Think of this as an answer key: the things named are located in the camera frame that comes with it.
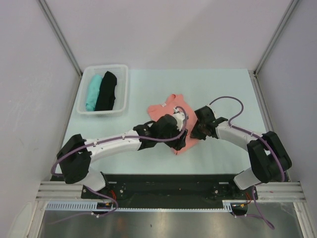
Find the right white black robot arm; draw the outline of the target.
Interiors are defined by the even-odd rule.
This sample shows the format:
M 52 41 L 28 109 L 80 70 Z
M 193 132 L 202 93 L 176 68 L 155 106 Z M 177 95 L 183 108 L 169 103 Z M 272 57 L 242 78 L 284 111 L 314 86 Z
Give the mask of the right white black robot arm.
M 250 167 L 233 179 L 229 185 L 229 195 L 240 199 L 246 189 L 273 180 L 284 182 L 285 171 L 291 167 L 291 161 L 282 149 L 282 143 L 276 133 L 269 131 L 258 135 L 242 127 L 233 125 L 228 119 L 197 119 L 191 137 L 206 140 L 207 137 L 228 141 L 245 151 L 250 160 Z

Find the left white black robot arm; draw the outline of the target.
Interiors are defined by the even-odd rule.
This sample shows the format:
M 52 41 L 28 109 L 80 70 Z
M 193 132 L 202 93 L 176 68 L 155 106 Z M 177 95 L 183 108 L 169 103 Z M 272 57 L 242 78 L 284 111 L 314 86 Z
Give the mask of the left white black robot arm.
M 164 115 L 158 121 L 149 121 L 132 130 L 98 139 L 84 139 L 73 135 L 57 154 L 60 176 L 66 184 L 79 183 L 92 189 L 98 198 L 109 194 L 109 185 L 102 172 L 95 171 L 92 163 L 122 152 L 140 151 L 164 143 L 169 148 L 185 147 L 187 116 L 182 112 Z

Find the rolled black t shirt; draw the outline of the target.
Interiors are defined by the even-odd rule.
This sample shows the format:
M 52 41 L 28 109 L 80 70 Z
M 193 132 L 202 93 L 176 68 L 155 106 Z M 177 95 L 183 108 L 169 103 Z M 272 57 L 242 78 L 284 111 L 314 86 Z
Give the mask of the rolled black t shirt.
M 113 109 L 116 85 L 116 76 L 113 73 L 107 71 L 104 74 L 100 85 L 95 111 L 111 111 Z

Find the white plastic basket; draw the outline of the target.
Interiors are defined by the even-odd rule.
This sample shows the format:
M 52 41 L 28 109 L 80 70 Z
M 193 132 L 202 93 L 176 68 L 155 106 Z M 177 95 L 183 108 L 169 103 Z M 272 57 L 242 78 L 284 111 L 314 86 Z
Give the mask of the white plastic basket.
M 86 100 L 88 95 L 88 87 L 93 79 L 93 76 L 104 74 L 109 71 L 113 73 L 117 78 L 117 85 L 114 90 L 115 100 L 112 110 L 109 111 L 93 111 L 86 110 Z M 128 66 L 124 64 L 108 64 L 108 65 L 95 65 L 87 67 L 80 82 L 76 111 L 80 115 L 85 116 L 109 116 L 118 117 L 123 114 L 127 107 L 128 91 L 129 91 L 129 74 Z

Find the rolled teal t shirt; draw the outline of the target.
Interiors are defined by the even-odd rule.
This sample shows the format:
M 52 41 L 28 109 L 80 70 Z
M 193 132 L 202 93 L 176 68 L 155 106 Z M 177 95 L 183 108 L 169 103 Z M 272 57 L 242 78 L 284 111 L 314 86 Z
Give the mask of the rolled teal t shirt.
M 102 80 L 103 78 L 96 74 L 92 77 L 91 82 L 89 83 L 86 98 L 86 111 L 88 112 L 93 112 L 96 108 Z

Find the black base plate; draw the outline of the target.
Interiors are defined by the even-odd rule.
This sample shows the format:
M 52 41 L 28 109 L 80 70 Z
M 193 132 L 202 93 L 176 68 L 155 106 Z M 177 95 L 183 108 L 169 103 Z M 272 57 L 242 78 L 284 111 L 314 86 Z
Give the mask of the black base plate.
M 103 174 L 107 187 L 94 191 L 79 183 L 80 198 L 103 200 L 98 209 L 110 207 L 110 199 L 121 209 L 205 210 L 223 208 L 223 201 L 239 206 L 257 199 L 255 186 L 240 190 L 235 174 L 219 175 L 111 175 Z

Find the right aluminium corner post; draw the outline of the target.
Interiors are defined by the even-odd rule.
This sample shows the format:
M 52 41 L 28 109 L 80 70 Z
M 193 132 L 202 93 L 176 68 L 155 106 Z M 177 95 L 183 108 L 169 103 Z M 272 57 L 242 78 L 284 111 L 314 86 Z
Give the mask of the right aluminium corner post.
M 257 63 L 255 69 L 252 70 L 253 74 L 257 76 L 261 71 L 262 67 L 264 66 L 265 62 L 269 58 L 273 48 L 277 44 L 279 38 L 281 37 L 283 31 L 285 30 L 288 22 L 292 18 L 296 8 L 301 3 L 301 0 L 291 0 L 286 11 L 284 12 L 280 22 L 278 23 L 267 47 L 265 48 L 259 62 Z

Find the aluminium corner post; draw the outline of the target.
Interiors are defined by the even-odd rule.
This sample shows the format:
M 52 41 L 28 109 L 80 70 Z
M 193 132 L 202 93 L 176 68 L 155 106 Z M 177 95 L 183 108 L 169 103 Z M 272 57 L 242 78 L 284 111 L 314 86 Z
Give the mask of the aluminium corner post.
M 37 0 L 37 3 L 44 15 L 44 17 L 46 18 L 49 26 L 51 27 L 53 33 L 55 34 L 61 48 L 63 49 L 66 57 L 68 58 L 69 62 L 71 63 L 72 67 L 74 68 L 74 70 L 76 71 L 77 75 L 79 77 L 82 76 L 83 72 L 80 69 L 80 66 L 75 58 L 75 55 L 73 53 L 73 51 L 71 50 L 70 45 L 68 44 L 50 6 L 48 5 L 46 0 Z
M 288 22 L 292 18 L 296 8 L 301 3 L 301 0 L 291 0 L 286 11 L 284 12 L 280 22 L 278 23 L 267 47 L 265 48 L 259 62 L 257 63 L 255 69 L 252 70 L 253 74 L 257 76 L 261 71 L 262 67 L 264 66 L 265 62 L 269 58 L 273 48 L 277 44 L 279 38 L 281 37 L 283 31 L 285 30 Z

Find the left aluminium corner post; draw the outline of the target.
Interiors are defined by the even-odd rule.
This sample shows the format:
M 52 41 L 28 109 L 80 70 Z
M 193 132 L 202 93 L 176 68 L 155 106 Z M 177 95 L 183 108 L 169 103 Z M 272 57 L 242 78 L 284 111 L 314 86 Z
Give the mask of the left aluminium corner post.
M 75 58 L 75 55 L 73 53 L 73 51 L 71 50 L 70 45 L 68 44 L 50 6 L 48 5 L 46 0 L 37 0 L 37 3 L 44 15 L 44 17 L 46 18 L 49 26 L 51 27 L 53 33 L 55 34 L 61 48 L 63 49 L 66 57 L 68 58 L 69 62 L 71 63 L 72 67 L 74 68 L 74 70 L 76 71 L 77 75 L 79 77 L 82 76 L 83 72 L 80 69 L 80 66 Z

